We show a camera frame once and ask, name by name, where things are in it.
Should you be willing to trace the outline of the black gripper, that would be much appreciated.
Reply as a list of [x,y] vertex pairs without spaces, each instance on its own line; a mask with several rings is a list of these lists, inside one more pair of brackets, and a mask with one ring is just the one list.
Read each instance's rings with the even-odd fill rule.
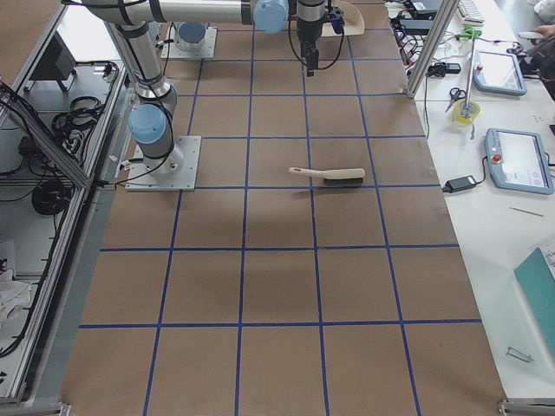
[[301,57],[304,59],[306,75],[312,77],[318,70],[319,51],[314,40],[300,39]]

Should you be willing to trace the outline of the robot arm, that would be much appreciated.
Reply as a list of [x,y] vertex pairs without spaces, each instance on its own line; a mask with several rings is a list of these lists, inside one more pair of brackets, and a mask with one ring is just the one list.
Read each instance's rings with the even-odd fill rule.
[[120,26],[144,22],[201,22],[251,25],[266,34],[290,27],[296,18],[299,51],[294,56],[311,77],[319,68],[317,40],[333,20],[329,1],[64,1],[87,8],[101,20]]
[[183,160],[173,132],[177,90],[163,74],[149,23],[107,23],[106,27],[134,83],[137,104],[127,127],[141,150],[142,164],[154,177],[168,175],[178,170]]

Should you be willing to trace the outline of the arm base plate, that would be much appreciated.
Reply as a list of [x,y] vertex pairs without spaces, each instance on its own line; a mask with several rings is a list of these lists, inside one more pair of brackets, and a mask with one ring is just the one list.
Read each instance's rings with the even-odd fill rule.
[[129,192],[173,192],[195,189],[199,156],[201,150],[200,136],[179,136],[174,140],[173,151],[167,159],[155,169],[161,159],[144,158],[138,145],[134,157],[142,159],[132,164],[129,170],[131,179],[124,183]]
[[212,59],[218,30],[203,23],[172,24],[166,40],[160,45],[160,57],[167,60]]

